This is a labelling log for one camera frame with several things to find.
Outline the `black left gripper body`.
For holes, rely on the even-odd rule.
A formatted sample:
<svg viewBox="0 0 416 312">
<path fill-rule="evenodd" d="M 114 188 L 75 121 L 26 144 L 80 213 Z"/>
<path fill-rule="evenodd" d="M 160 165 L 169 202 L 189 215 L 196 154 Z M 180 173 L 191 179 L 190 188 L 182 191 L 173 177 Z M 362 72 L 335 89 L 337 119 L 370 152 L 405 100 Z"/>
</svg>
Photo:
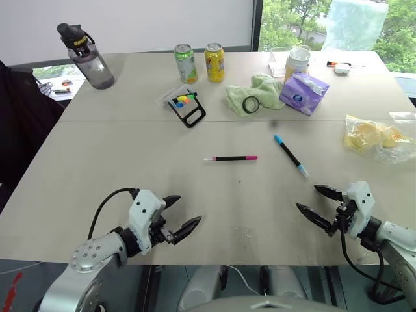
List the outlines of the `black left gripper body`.
<svg viewBox="0 0 416 312">
<path fill-rule="evenodd" d="M 165 228 L 166 220 L 160 216 L 158 219 L 151 223 L 149 229 L 149 237 L 152 246 L 156 246 L 163 242 L 171 244 L 174 242 L 174 233 Z"/>
</svg>

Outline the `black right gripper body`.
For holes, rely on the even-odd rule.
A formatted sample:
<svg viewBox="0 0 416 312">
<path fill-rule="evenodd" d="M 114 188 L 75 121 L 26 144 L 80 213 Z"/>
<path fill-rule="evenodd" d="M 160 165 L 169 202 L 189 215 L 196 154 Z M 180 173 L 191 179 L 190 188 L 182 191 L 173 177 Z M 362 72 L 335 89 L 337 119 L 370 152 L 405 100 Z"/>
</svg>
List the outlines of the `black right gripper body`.
<svg viewBox="0 0 416 312">
<path fill-rule="evenodd" d="M 344 199 L 342 196 L 336 196 L 335 200 L 341 202 L 336 209 L 335 228 L 343 233 L 350 233 L 350 227 L 353 217 L 358 209 L 356 201 L 352 199 Z"/>
</svg>

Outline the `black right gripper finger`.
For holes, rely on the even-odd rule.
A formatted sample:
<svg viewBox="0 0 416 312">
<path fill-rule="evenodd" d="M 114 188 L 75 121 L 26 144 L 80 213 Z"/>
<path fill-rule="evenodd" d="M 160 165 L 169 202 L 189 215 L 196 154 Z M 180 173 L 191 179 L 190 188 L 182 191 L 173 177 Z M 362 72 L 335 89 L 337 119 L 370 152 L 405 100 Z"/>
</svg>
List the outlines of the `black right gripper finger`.
<svg viewBox="0 0 416 312">
<path fill-rule="evenodd" d="M 296 203 L 296 207 L 310 222 L 323 229 L 329 237 L 332 237 L 335 232 L 340 229 L 340 223 L 338 220 L 331 223 L 318 214 L 314 209 L 301 203 Z"/>
<path fill-rule="evenodd" d="M 318 191 L 323 196 L 335 200 L 335 201 L 343 201 L 343 193 L 336 188 L 330 187 L 328 185 L 314 185 L 316 191 Z"/>
</svg>

